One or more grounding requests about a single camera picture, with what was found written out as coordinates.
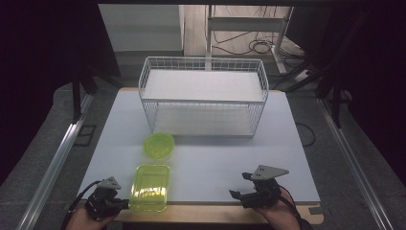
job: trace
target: white table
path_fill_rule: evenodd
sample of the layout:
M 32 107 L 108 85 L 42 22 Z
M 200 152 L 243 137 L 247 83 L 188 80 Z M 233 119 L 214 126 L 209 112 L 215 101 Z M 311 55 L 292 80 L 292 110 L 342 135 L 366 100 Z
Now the white table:
M 122 89 L 112 106 L 79 191 L 95 180 L 114 175 L 122 185 L 116 197 L 129 199 L 137 167 L 157 163 L 143 154 L 143 142 L 149 134 L 138 91 L 136 88 Z M 171 205 L 162 214 L 166 221 L 194 221 L 191 217 L 175 218 L 167 215 L 172 210 L 185 216 L 195 206 L 202 208 L 206 205 L 208 208 L 207 205 L 221 204 L 232 207 L 234 211 L 230 212 L 241 212 L 241 215 L 250 212 L 240 207 L 238 200 L 231 198 L 229 190 L 241 191 L 243 194 L 254 192 L 253 183 L 244 180 L 241 173 L 252 173 L 258 165 L 289 170 L 289 174 L 277 177 L 277 181 L 290 191 L 299 206 L 318 206 L 320 202 L 287 98 L 278 91 L 269 92 L 253 138 L 176 136 L 174 152 L 166 162 L 159 163 L 170 167 L 168 203 Z M 254 215 L 249 214 L 247 221 L 242 221 L 237 214 L 235 218 L 225 215 L 227 218 L 224 220 L 207 216 L 206 220 L 199 218 L 195 221 L 261 221 L 258 217 L 252 218 Z M 119 219 L 136 221 L 150 218 L 148 214 L 138 214 L 133 219 L 129 211 L 121 216 Z M 323 215 L 318 215 L 316 223 L 321 221 Z

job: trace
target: transparent green container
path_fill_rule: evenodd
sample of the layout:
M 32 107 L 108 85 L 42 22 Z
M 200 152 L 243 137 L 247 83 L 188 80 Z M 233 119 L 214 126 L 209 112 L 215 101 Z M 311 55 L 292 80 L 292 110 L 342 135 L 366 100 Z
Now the transparent green container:
M 144 153 L 153 159 L 166 159 L 175 147 L 171 134 L 154 133 L 144 141 Z
M 129 210 L 132 212 L 162 212 L 167 208 L 169 167 L 141 165 L 135 172 Z

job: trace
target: gray carpet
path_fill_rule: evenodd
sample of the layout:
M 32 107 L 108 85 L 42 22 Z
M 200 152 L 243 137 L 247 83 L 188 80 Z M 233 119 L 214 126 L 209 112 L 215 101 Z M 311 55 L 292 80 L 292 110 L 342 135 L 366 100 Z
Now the gray carpet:
M 123 63 L 121 70 L 125 78 L 117 80 L 126 86 L 136 86 L 143 59 L 144 57 L 119 55 L 118 61 Z M 264 63 L 267 74 L 277 74 L 276 66 L 271 59 L 266 59 Z M 99 91 L 95 95 L 90 107 L 90 115 L 83 127 L 83 132 L 90 132 L 93 128 L 93 139 L 90 142 L 88 142 L 87 136 L 77 139 L 77 145 L 73 146 L 35 229 L 57 229 L 66 213 L 67 205 L 77 195 L 79 185 L 118 92 L 117 88 L 107 82 L 99 78 L 96 78 L 96 81 Z M 289 80 L 281 87 L 292 82 L 293 80 Z M 287 95 L 295 122 L 311 127 L 316 135 L 316 142 L 312 146 L 304 148 L 325 215 L 325 221 L 320 225 L 315 225 L 314 228 L 379 229 L 327 126 L 322 109 L 313 93 L 315 85 L 317 82 Z M 70 125 L 71 119 L 71 90 L 70 85 L 66 85 L 56 91 L 55 104 L 47 120 L 21 161 L 0 188 L 0 229 L 15 229 L 17 226 L 67 127 Z M 381 198 L 394 228 L 406 229 L 405 187 L 351 118 L 345 104 L 342 105 L 341 109 L 341 122 L 342 130 L 372 186 Z M 311 132 L 307 128 L 298 126 L 298 131 L 304 145 L 312 141 Z M 143 226 L 138 224 L 136 228 L 141 229 Z M 148 229 L 179 229 L 179 226 L 165 224 L 144 227 Z M 115 223 L 109 228 L 122 229 L 122 226 L 120 223 Z M 233 225 L 202 225 L 200 228 L 236 229 Z

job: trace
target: metal wire rack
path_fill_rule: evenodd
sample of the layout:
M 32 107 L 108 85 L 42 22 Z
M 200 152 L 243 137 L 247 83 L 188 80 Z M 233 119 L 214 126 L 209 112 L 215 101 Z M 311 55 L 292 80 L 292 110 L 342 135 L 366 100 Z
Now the metal wire rack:
M 254 136 L 268 81 L 260 59 L 148 57 L 139 92 L 153 133 Z

